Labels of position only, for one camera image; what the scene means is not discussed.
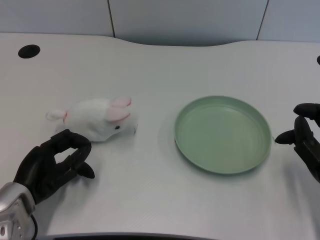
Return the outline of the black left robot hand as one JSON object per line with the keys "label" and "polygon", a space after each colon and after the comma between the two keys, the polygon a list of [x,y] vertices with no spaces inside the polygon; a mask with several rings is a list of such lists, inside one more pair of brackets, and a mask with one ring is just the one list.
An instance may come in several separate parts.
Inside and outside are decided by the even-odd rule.
{"label": "black left robot hand", "polygon": [[13,181],[25,186],[39,204],[76,176],[95,178],[94,170],[85,162],[91,149],[87,138],[63,130],[27,154]]}

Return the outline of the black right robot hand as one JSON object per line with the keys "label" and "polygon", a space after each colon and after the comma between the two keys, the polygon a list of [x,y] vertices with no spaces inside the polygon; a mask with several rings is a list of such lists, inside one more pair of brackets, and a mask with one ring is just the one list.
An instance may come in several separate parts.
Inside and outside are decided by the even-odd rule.
{"label": "black right robot hand", "polygon": [[320,105],[318,103],[298,104],[293,112],[297,115],[294,121],[294,129],[285,131],[275,138],[275,142],[281,145],[294,145],[294,151],[303,160],[311,175],[320,181],[320,142],[314,137],[314,133],[307,119],[320,124]]}

